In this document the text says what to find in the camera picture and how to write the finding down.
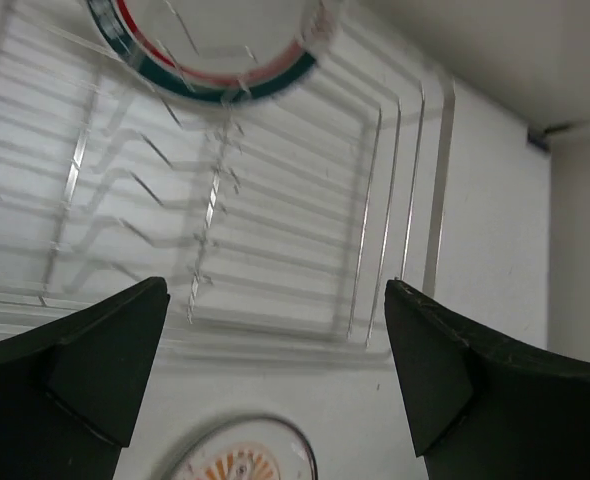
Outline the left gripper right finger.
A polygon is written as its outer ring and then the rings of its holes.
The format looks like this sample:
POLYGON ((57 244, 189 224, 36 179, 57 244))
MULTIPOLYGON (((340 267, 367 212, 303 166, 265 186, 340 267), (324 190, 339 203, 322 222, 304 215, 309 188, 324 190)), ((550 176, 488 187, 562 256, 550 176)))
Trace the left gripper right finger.
POLYGON ((432 479, 590 479, 590 363, 388 282, 385 321, 415 454, 432 479))

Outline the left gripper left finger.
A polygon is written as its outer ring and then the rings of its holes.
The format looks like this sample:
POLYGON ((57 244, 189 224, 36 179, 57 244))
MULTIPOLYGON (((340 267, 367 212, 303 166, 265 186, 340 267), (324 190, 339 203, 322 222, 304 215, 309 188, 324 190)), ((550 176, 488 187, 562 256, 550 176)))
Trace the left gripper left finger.
POLYGON ((0 341, 0 479, 111 479, 130 445, 170 302, 149 277, 0 341))

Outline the orange sunburst plate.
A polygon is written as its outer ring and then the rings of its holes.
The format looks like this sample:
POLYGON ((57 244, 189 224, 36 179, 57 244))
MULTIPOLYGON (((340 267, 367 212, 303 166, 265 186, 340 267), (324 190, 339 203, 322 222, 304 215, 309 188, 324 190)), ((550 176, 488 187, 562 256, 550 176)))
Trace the orange sunburst plate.
POLYGON ((162 479, 317 479, 312 445, 291 420, 240 412, 205 424, 182 446, 162 479))

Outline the green rimmed plate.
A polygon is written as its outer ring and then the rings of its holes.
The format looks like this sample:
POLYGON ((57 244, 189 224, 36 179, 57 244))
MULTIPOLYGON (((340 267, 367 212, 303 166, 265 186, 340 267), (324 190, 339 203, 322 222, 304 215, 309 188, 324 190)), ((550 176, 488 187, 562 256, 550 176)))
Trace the green rimmed plate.
POLYGON ((107 47, 163 91, 208 104, 277 95, 327 53, 343 1, 93 0, 107 47))

